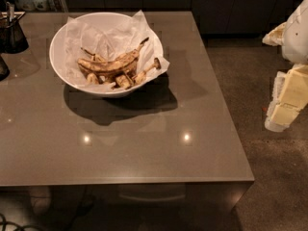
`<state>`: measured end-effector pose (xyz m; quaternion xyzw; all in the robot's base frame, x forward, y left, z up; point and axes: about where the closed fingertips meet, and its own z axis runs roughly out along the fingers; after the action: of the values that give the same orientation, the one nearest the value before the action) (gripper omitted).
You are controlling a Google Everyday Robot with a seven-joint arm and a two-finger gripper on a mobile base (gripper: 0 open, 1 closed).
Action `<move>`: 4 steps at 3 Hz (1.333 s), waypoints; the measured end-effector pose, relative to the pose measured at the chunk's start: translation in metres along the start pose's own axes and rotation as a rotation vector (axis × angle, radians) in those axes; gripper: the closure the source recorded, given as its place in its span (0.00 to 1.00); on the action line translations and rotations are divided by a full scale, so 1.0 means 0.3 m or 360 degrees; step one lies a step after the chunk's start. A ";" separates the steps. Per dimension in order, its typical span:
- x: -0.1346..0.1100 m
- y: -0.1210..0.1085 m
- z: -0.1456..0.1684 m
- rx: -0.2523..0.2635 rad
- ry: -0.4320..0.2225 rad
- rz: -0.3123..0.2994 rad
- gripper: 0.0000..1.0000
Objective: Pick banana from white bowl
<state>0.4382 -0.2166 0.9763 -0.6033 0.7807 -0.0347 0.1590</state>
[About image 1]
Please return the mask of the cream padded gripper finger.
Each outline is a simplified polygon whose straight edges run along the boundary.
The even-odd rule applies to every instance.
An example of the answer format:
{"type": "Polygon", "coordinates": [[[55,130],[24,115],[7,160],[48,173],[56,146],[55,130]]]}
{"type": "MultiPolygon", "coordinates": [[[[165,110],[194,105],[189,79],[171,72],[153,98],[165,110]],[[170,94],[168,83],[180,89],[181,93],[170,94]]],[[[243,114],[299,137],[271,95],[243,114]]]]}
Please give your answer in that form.
{"type": "Polygon", "coordinates": [[[265,127],[283,132],[308,104],[308,65],[295,64],[287,73],[278,71],[274,79],[265,127]]]}

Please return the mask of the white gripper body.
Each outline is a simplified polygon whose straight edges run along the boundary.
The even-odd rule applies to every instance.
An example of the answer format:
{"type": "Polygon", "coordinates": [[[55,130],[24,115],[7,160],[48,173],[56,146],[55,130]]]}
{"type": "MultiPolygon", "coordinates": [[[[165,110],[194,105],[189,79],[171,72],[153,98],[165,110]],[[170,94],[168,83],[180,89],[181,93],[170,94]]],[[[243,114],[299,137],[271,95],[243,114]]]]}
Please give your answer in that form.
{"type": "Polygon", "coordinates": [[[267,33],[262,43],[280,46],[289,62],[308,64],[308,0],[303,0],[286,22],[267,33]]]}

